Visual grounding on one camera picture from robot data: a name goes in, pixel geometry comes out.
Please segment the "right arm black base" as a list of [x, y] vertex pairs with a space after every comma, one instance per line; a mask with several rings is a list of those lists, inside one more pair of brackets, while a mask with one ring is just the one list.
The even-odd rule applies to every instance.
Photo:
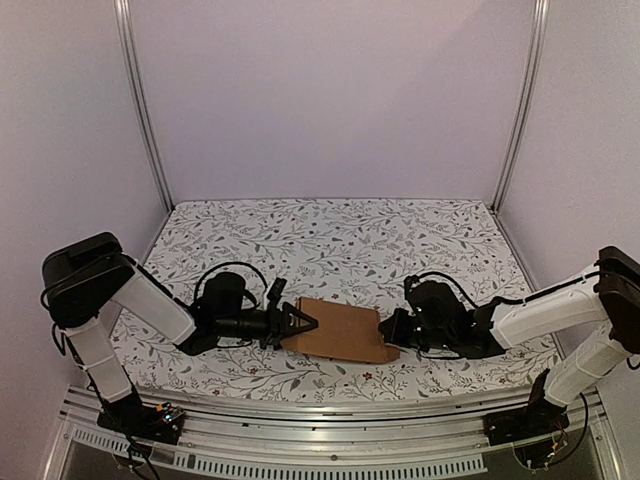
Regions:
[[490, 446], [522, 442], [512, 448], [517, 462], [529, 471], [548, 470], [573, 456], [581, 446], [589, 426], [589, 405], [579, 394], [584, 407], [584, 422], [576, 443], [562, 456], [568, 445], [566, 428], [570, 425], [566, 407], [558, 407], [544, 399], [544, 383], [549, 369], [534, 381], [527, 404], [514, 409], [486, 414], [482, 417], [483, 434]]

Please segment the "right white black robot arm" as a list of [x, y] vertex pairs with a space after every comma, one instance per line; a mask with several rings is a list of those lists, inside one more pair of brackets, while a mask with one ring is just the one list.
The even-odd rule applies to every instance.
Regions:
[[384, 341], [460, 358], [486, 359], [531, 339], [590, 322], [598, 328], [535, 380], [517, 427], [537, 436], [584, 390], [639, 352], [639, 264], [615, 246], [577, 275], [521, 299], [475, 304], [450, 276], [426, 272], [404, 280], [407, 309], [379, 324]]

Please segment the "brown cardboard box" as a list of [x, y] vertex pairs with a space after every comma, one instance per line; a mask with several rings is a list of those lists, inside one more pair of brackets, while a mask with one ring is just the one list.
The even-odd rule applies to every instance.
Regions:
[[400, 357], [378, 332], [374, 309], [301, 297], [297, 307], [318, 321], [318, 328], [281, 345], [290, 352], [356, 363], [387, 364]]

